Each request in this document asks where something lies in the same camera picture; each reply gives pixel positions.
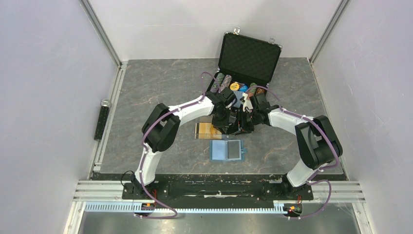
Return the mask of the blue card holder wallet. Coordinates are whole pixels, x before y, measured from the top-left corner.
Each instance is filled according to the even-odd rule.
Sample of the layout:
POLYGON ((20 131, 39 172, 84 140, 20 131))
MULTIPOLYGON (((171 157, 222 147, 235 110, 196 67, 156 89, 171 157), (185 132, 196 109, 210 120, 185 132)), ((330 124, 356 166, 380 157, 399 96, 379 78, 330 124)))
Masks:
POLYGON ((242 140, 211 140, 209 143, 209 160, 217 162, 244 161, 248 152, 242 140))

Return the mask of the clear plastic card box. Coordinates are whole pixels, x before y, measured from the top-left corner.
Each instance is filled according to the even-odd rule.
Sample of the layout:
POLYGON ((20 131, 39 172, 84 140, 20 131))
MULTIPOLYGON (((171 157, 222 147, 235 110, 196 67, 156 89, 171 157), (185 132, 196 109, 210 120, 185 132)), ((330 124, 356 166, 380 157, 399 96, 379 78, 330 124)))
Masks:
POLYGON ((227 135, 212 125, 212 116, 199 117, 195 120, 194 139, 199 140, 232 140, 234 135, 227 135))

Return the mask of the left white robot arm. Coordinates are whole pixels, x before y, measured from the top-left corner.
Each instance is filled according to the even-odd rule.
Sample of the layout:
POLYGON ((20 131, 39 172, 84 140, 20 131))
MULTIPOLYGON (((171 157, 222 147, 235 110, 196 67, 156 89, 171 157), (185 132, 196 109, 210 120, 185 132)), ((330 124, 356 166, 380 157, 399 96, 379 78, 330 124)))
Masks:
POLYGON ((236 95, 228 88, 220 93, 203 93, 194 100, 175 106, 160 103, 142 127, 143 152, 135 172, 137 183, 134 192, 140 198, 152 195, 155 172, 162 152, 175 141, 179 127, 189 121, 215 114, 219 119, 227 119, 227 112, 236 102, 236 95))

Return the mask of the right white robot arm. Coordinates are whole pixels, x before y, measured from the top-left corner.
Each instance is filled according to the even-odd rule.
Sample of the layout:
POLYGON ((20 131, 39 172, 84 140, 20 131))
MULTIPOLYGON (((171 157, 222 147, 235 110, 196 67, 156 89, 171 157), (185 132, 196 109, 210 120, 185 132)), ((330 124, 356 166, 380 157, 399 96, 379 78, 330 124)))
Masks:
POLYGON ((339 165, 343 153, 342 145, 326 116, 307 117, 270 105, 265 94, 240 99, 242 108, 241 126, 252 131, 255 125, 283 129, 297 138, 300 159, 282 177, 281 192, 288 199, 294 199, 301 192, 301 186, 309 183, 317 173, 339 165))

